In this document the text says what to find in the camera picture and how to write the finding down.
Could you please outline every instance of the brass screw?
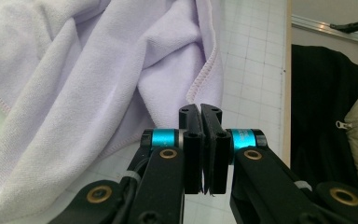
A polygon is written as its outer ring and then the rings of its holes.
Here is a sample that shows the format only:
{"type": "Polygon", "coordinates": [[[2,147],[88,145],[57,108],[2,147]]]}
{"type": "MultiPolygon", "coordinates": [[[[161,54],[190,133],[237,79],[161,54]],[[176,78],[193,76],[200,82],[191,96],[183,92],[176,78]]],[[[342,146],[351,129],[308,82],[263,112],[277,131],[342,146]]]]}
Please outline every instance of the brass screw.
{"type": "Polygon", "coordinates": [[[87,194],[89,203],[103,203],[112,195],[112,189],[109,186],[101,185],[93,188],[87,194]]]}

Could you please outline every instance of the zipper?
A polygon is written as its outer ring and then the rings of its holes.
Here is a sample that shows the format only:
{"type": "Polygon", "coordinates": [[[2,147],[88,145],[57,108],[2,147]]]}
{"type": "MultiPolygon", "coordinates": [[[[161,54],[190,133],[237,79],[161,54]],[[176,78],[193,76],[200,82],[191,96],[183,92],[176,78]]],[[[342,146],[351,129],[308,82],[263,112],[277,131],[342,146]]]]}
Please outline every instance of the zipper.
{"type": "Polygon", "coordinates": [[[352,123],[345,123],[345,122],[337,120],[336,121],[336,126],[339,129],[350,130],[350,129],[353,129],[353,128],[358,128],[358,121],[352,122],[352,123]]]}

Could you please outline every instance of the blue led band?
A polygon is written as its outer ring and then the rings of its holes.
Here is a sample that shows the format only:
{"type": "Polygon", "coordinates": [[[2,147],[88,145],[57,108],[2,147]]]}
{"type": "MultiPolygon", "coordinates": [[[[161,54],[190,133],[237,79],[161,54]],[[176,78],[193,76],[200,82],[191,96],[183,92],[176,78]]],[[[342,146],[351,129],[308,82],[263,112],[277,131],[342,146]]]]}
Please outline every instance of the blue led band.
{"type": "Polygon", "coordinates": [[[243,147],[255,147],[255,135],[251,129],[231,129],[234,153],[243,147]]]}
{"type": "Polygon", "coordinates": [[[175,129],[155,129],[152,135],[152,147],[174,147],[175,129]]]}

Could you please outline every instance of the towel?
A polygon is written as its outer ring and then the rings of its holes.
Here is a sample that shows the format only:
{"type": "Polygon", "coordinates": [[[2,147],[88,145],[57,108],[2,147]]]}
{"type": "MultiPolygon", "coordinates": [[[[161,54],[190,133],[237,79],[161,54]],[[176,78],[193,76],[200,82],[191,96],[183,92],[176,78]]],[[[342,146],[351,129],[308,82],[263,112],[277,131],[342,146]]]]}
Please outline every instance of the towel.
{"type": "Polygon", "coordinates": [[[93,162],[220,106],[214,0],[0,0],[0,223],[46,210],[93,162]]]}

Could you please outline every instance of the lavender cloth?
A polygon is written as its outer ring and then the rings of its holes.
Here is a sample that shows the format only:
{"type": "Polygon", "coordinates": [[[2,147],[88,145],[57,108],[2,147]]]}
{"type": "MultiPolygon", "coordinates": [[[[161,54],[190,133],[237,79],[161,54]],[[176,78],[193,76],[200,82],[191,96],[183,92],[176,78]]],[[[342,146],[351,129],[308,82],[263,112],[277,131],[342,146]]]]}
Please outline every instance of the lavender cloth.
{"type": "Polygon", "coordinates": [[[214,0],[0,0],[0,223],[40,213],[93,162],[220,105],[214,0]]]}

